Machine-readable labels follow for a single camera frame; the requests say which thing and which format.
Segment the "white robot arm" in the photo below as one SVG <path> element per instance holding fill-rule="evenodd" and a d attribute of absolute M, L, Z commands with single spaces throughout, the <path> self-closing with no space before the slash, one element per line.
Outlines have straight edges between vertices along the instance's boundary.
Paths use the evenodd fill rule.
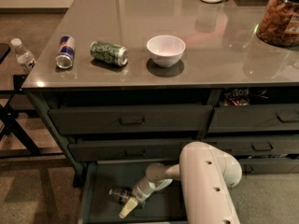
<path fill-rule="evenodd" d="M 155 191 L 174 180 L 181 183 L 188 224 L 240 224 L 229 193 L 242 177 L 232 155 L 203 142 L 191 142 L 180 152 L 179 163 L 153 163 L 133 187 L 119 217 L 127 217 Z"/>

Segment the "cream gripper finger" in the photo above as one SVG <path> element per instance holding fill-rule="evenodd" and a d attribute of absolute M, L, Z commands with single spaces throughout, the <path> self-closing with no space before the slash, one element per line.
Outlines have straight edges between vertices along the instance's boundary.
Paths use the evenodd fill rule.
<path fill-rule="evenodd" d="M 131 197 L 128 202 L 123 206 L 119 213 L 120 218 L 126 218 L 136 207 L 138 206 L 138 200 Z"/>

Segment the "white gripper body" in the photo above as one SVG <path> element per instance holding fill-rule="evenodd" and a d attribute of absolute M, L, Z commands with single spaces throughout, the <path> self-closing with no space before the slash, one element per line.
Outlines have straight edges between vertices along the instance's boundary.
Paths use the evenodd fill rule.
<path fill-rule="evenodd" d="M 140 179 L 133 187 L 132 194 L 140 202 L 143 203 L 155 191 L 165 189 L 172 183 L 171 179 L 163 179 L 158 181 L 149 181 L 145 176 Z"/>

